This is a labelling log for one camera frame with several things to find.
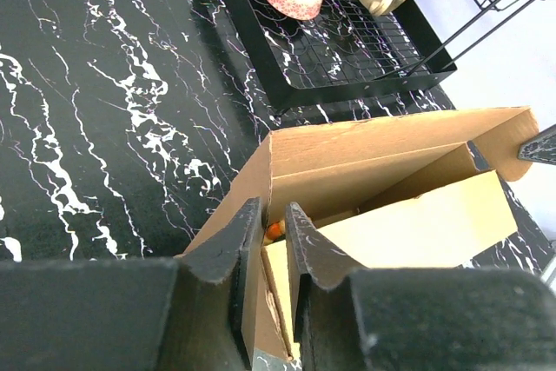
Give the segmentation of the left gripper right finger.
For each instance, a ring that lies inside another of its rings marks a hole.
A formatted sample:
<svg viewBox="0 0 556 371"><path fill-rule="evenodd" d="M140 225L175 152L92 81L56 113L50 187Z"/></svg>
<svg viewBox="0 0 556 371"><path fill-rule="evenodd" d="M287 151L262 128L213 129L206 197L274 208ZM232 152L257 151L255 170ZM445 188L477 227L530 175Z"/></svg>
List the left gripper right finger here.
<svg viewBox="0 0 556 371"><path fill-rule="evenodd" d="M552 370L555 296L501 268L366 268L285 211L293 336L306 370Z"/></svg>

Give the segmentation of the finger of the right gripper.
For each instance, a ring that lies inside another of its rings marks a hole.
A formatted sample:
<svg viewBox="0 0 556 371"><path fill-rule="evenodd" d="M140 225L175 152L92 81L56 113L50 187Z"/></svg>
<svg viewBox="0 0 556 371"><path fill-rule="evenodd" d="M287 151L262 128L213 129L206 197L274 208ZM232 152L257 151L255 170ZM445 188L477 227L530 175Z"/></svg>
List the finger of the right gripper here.
<svg viewBox="0 0 556 371"><path fill-rule="evenodd" d="M521 144L518 158L523 161L556 164L556 125Z"/></svg>

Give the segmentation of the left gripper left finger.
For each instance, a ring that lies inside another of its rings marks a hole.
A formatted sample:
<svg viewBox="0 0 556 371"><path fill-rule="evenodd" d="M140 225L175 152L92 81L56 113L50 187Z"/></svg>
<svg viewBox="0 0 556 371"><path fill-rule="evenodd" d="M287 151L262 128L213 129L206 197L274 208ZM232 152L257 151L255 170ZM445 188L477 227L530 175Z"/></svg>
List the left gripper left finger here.
<svg viewBox="0 0 556 371"><path fill-rule="evenodd" d="M4 262L4 370L249 370L261 199L180 258Z"/></svg>

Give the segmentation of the orange plush flower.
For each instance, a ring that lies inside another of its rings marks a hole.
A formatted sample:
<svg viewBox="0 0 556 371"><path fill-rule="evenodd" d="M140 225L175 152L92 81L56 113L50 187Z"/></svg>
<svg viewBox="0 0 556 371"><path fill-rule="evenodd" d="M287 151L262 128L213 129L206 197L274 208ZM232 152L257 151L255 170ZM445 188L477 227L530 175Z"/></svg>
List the orange plush flower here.
<svg viewBox="0 0 556 371"><path fill-rule="evenodd" d="M278 222L274 222L267 227L263 242L265 245L272 244L273 242L281 239L285 235L285 233L285 220L282 219Z"/></svg>

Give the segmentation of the brown cardboard box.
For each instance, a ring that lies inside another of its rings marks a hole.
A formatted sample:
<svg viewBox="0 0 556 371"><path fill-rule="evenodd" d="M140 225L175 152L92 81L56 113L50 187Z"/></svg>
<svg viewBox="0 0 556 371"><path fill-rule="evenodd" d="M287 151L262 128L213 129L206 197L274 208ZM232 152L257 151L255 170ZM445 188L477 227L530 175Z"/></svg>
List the brown cardboard box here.
<svg viewBox="0 0 556 371"><path fill-rule="evenodd" d="M539 131L527 106L440 110L270 132L186 254L250 198L263 229L297 203L315 228L366 268L462 268L511 235L501 184L530 163ZM260 251L255 345L301 358L293 336L285 235Z"/></svg>

